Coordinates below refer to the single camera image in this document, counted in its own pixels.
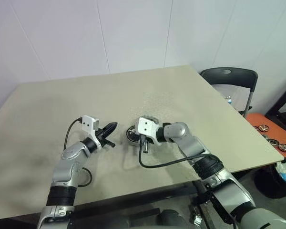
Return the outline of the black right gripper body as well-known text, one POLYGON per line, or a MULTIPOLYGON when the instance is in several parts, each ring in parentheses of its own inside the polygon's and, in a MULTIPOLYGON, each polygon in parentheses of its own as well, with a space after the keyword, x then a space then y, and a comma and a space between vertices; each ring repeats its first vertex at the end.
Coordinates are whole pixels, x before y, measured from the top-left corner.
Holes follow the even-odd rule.
POLYGON ((145 143, 154 144, 153 140, 150 137, 148 137, 146 135, 140 135, 140 139, 139 139, 140 146, 144 146, 145 143))

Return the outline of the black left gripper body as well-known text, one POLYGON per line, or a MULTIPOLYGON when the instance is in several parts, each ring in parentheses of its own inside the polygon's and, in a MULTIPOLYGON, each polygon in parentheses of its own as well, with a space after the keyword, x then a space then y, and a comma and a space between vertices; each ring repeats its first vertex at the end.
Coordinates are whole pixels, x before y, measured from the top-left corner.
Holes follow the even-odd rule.
POLYGON ((106 137, 107 137, 106 128, 98 129, 95 133, 95 136, 99 140, 101 146, 109 145, 109 141, 106 139, 106 137))

